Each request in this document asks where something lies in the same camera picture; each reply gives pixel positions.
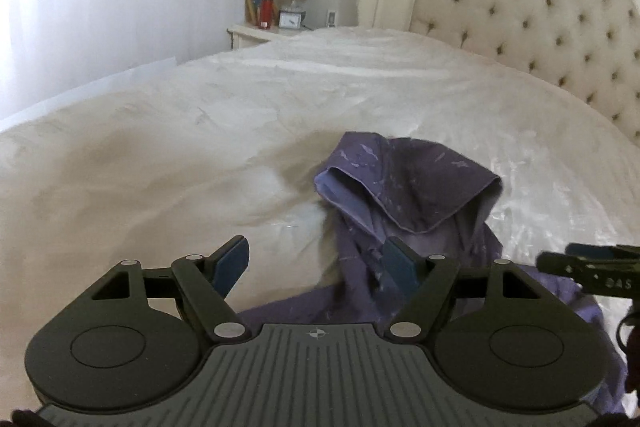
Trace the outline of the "wall power outlet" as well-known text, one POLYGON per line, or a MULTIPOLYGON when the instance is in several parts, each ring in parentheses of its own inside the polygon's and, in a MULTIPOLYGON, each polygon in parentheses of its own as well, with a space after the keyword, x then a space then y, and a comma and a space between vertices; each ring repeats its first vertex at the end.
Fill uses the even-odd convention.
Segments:
POLYGON ((336 26, 336 12, 329 10, 326 13, 326 26, 333 28, 336 26))

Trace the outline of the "white nightstand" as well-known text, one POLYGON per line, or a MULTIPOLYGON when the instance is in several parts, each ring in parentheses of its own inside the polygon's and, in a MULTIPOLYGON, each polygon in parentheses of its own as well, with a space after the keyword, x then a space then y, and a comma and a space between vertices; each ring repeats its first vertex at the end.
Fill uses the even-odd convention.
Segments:
POLYGON ((260 29, 247 24, 235 24, 227 29, 231 41, 231 49, 254 48, 263 43, 297 37, 306 32, 305 29, 286 29, 271 27, 260 29))

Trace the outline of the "wooden picture frame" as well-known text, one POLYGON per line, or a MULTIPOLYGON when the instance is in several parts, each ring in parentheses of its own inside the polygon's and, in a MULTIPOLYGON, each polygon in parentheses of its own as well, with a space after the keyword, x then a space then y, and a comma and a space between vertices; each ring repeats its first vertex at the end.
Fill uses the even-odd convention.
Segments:
POLYGON ((262 8, 262 0, 245 0, 245 16, 247 23, 253 26, 260 26, 260 9, 262 8))

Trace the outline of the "small alarm clock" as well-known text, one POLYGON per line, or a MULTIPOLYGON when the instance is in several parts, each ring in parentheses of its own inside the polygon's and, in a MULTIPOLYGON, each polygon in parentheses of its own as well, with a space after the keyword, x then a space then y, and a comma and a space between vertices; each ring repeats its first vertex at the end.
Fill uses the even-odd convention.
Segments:
POLYGON ((299 30, 304 26, 305 13, 300 11, 281 10, 278 26, 281 29, 299 30))

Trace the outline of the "cream bed comforter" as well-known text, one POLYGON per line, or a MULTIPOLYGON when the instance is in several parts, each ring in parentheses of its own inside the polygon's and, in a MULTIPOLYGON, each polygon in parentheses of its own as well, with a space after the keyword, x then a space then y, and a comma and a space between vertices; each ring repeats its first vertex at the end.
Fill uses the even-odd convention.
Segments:
POLYGON ((37 404, 29 339, 120 260, 160 267, 242 234, 236 309, 334 283, 312 178, 349 131, 435 141, 497 173, 488 223, 517 262, 638 241, 638 147, 544 80, 389 30, 205 57, 2 133, 2 410, 37 404))

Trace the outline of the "purple patterned hooded jacket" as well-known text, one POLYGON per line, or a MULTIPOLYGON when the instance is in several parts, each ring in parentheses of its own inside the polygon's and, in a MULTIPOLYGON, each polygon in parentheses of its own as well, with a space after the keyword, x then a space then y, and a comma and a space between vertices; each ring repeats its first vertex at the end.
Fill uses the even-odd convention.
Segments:
POLYGON ((596 300, 567 277, 498 267, 502 246, 487 225, 498 174, 439 143, 349 132, 314 188, 334 212, 342 278, 247 310, 252 329, 362 322, 385 332, 406 302, 382 261, 397 237, 423 258, 460 263, 446 308, 419 339, 452 387, 507 411, 588 399, 602 415, 623 415, 626 369, 596 300))

